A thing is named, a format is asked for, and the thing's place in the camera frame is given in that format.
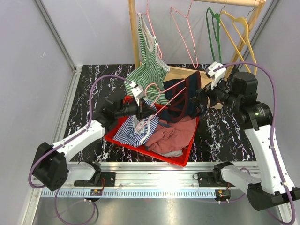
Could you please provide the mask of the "blue white striped tank top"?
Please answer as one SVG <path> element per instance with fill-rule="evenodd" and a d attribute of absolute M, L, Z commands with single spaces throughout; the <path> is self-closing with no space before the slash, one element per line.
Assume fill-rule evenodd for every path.
<path fill-rule="evenodd" d="M 157 108 L 154 105 L 151 108 L 155 113 L 144 119 L 138 120 L 135 115 L 129 116 L 112 139 L 135 148 L 144 145 L 154 134 L 159 122 Z"/>

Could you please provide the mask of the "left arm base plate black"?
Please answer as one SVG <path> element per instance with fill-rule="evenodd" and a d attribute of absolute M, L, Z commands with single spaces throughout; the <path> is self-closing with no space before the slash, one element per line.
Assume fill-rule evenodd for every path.
<path fill-rule="evenodd" d="M 90 180 L 77 180 L 74 182 L 75 187 L 114 187 L 115 172 L 95 172 Z"/>

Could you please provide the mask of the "red plastic tray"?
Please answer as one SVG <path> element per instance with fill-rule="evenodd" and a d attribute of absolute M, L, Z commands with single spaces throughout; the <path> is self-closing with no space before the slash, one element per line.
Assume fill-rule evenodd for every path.
<path fill-rule="evenodd" d="M 114 140 L 113 137 L 116 135 L 116 133 L 120 129 L 121 125 L 123 125 L 125 123 L 126 119 L 127 119 L 126 117 L 118 119 L 118 125 L 116 126 L 116 128 L 114 128 L 110 133 L 108 133 L 105 136 L 105 139 L 108 142 L 114 143 L 114 144 L 116 144 L 118 146 L 122 146 L 124 148 L 128 148 L 128 149 L 133 150 L 135 152 L 138 152 L 142 155 L 152 157 L 152 158 L 155 158 L 157 160 L 168 162 L 168 163 L 171 163 L 171 164 L 174 164 L 174 165 L 185 166 L 187 164 L 189 154 L 191 152 L 192 145 L 193 145 L 193 139 L 194 139 L 194 136 L 195 136 L 195 133 L 196 133 L 196 127 L 197 127 L 198 122 L 199 122 L 198 118 L 195 118 L 196 124 L 195 124 L 194 129 L 193 129 L 193 135 L 188 139 L 189 140 L 188 145 L 186 145 L 186 146 L 184 146 L 184 148 L 182 148 L 182 155 L 178 156 L 178 157 L 165 157 L 165 156 L 159 155 L 158 153 L 155 153 L 153 151 L 146 150 L 146 147 L 144 147 L 144 146 L 134 147 L 131 144 L 125 144 L 125 143 L 121 143 L 117 140 Z"/>

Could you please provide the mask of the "yellow plastic hanger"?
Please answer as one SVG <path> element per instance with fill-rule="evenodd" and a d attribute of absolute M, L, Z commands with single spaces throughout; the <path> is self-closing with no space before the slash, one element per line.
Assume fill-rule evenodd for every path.
<path fill-rule="evenodd" d="M 258 0 L 225 0 L 224 4 L 230 4 L 230 5 L 236 5 L 236 6 L 247 6 L 252 7 L 253 9 L 250 10 L 246 17 L 243 16 L 233 16 L 229 12 L 225 11 L 224 9 L 220 10 L 220 23 L 225 31 L 229 41 L 231 42 L 233 48 L 234 48 L 234 54 L 232 56 L 231 62 L 237 62 L 237 61 L 245 61 L 245 57 L 243 56 L 242 50 L 246 48 L 249 50 L 250 58 L 253 63 L 256 63 L 255 54 L 251 45 L 250 41 L 250 33 L 253 29 L 253 26 L 256 23 L 256 20 L 260 14 L 261 7 L 264 5 Z M 229 30 L 227 29 L 227 26 L 222 21 L 222 19 L 228 19 L 236 32 L 236 34 L 239 36 L 239 40 L 235 41 Z"/>

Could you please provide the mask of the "green plastic hanger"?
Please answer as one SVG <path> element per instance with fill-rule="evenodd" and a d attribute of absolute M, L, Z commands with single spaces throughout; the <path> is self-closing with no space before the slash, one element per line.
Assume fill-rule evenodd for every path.
<path fill-rule="evenodd" d="M 221 41 L 220 41 L 220 14 L 214 13 L 211 7 L 208 7 L 206 10 L 206 25 L 207 25 L 207 32 L 208 32 L 208 38 L 210 43 L 210 50 L 211 55 L 214 61 L 217 61 L 215 53 L 214 53 L 214 47 L 213 47 L 213 41 L 212 37 L 214 37 L 215 42 L 217 43 L 217 52 L 218 52 L 218 62 L 222 62 L 222 53 L 221 53 Z"/>

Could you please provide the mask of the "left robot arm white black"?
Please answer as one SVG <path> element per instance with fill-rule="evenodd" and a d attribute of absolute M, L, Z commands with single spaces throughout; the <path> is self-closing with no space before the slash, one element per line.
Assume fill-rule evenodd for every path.
<path fill-rule="evenodd" d="M 154 116 L 156 109 L 151 103 L 132 97 L 112 102 L 107 99 L 92 120 L 72 135 L 53 144 L 46 142 L 37 148 L 30 176 L 35 177 L 51 191 L 61 188 L 65 182 L 82 182 L 96 186 L 103 181 L 100 166 L 92 161 L 73 164 L 70 160 L 92 142 L 111 132 L 121 118 L 135 116 L 137 119 Z"/>

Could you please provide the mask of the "green white striped tank top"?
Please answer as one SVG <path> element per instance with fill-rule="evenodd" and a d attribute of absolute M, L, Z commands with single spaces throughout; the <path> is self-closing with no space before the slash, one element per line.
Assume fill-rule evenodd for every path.
<path fill-rule="evenodd" d="M 146 90 L 145 99 L 156 104 L 166 105 L 169 101 L 165 98 L 164 80 L 170 68 L 159 58 L 157 49 L 158 41 L 153 37 L 142 15 L 138 14 L 138 35 L 142 64 L 127 75 L 129 81 L 141 85 Z"/>

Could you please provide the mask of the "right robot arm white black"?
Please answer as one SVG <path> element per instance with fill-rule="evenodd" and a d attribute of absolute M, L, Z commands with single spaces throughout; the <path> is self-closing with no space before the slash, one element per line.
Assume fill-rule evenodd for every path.
<path fill-rule="evenodd" d="M 238 169 L 231 162 L 214 165 L 212 180 L 217 186 L 232 184 L 247 195 L 248 201 L 256 211 L 296 201 L 300 189 L 291 181 L 277 147 L 275 112 L 257 100 L 258 80 L 249 72 L 233 75 L 232 87 L 225 80 L 217 84 L 209 83 L 198 89 L 190 98 L 200 112 L 207 105 L 221 103 L 233 109 L 234 117 L 244 130 L 254 150 L 260 177 L 256 178 Z"/>

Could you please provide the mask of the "navy maroon tank top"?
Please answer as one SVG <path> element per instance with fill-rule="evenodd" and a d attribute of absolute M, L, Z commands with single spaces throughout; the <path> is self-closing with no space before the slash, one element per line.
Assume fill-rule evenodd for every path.
<path fill-rule="evenodd" d="M 201 88 L 201 75 L 199 71 L 194 72 L 186 79 L 172 79 L 164 82 L 165 98 L 170 105 L 158 113 L 161 120 L 170 123 L 179 122 L 182 118 L 189 116 L 195 118 L 206 113 L 207 107 L 199 109 L 191 101 L 196 96 L 196 91 Z"/>

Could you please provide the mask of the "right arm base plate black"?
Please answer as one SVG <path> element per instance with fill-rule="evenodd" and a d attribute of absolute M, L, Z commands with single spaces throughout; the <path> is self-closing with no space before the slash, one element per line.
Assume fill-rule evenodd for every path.
<path fill-rule="evenodd" d="M 217 173 L 214 172 L 197 172 L 192 178 L 198 182 L 199 187 L 222 187 L 224 184 Z"/>

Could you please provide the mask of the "red tank top grey trim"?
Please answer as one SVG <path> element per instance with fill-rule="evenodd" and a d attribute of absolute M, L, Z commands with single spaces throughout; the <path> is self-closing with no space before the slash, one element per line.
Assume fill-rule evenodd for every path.
<path fill-rule="evenodd" d="M 145 143 L 145 148 L 160 155 L 180 151 L 189 145 L 196 125 L 196 119 L 189 116 L 176 123 L 159 120 L 156 130 Z"/>

